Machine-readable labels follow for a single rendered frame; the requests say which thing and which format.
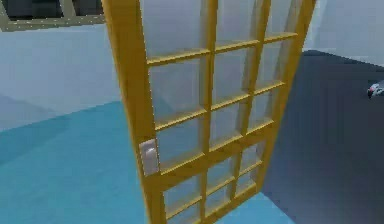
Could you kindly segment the yellow glass-paned room door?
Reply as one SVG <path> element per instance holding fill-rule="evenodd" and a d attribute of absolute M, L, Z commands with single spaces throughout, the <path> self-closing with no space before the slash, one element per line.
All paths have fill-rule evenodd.
<path fill-rule="evenodd" d="M 316 1 L 102 0 L 149 224 L 215 224 L 260 192 Z"/>

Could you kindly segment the olive framed window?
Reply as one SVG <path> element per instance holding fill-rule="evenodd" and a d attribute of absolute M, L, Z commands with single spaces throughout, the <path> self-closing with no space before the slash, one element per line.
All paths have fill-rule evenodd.
<path fill-rule="evenodd" d="M 0 32 L 104 22 L 102 0 L 0 0 Z"/>

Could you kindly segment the small white and black object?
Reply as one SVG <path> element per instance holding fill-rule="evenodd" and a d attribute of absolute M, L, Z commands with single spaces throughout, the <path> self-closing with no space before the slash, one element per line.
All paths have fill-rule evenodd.
<path fill-rule="evenodd" d="M 367 89 L 367 96 L 369 99 L 376 96 L 381 96 L 384 94 L 384 80 L 377 81 L 373 83 Z"/>

